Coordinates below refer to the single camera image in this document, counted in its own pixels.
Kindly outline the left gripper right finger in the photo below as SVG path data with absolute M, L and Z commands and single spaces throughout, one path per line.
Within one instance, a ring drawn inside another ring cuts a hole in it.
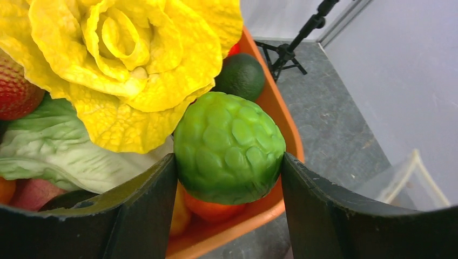
M 421 212 L 337 185 L 290 153 L 281 185 L 295 258 L 457 258 L 457 207 Z

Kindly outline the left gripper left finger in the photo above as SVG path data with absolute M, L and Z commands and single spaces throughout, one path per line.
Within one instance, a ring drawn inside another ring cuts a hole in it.
M 1 206 L 1 258 L 165 258 L 177 172 L 173 154 L 71 208 Z

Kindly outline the clear polka-dot zip bag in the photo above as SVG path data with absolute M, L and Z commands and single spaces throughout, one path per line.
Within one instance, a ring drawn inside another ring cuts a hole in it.
M 389 205 L 419 211 L 450 207 L 449 200 L 428 173 L 417 149 L 403 161 L 361 184 L 355 192 Z

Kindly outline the green toy cabbage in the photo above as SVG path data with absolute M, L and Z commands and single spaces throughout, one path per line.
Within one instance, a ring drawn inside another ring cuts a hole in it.
M 279 127 L 259 105 L 222 92 L 206 93 L 190 105 L 173 139 L 185 190 L 222 205 L 266 196 L 286 150 Z

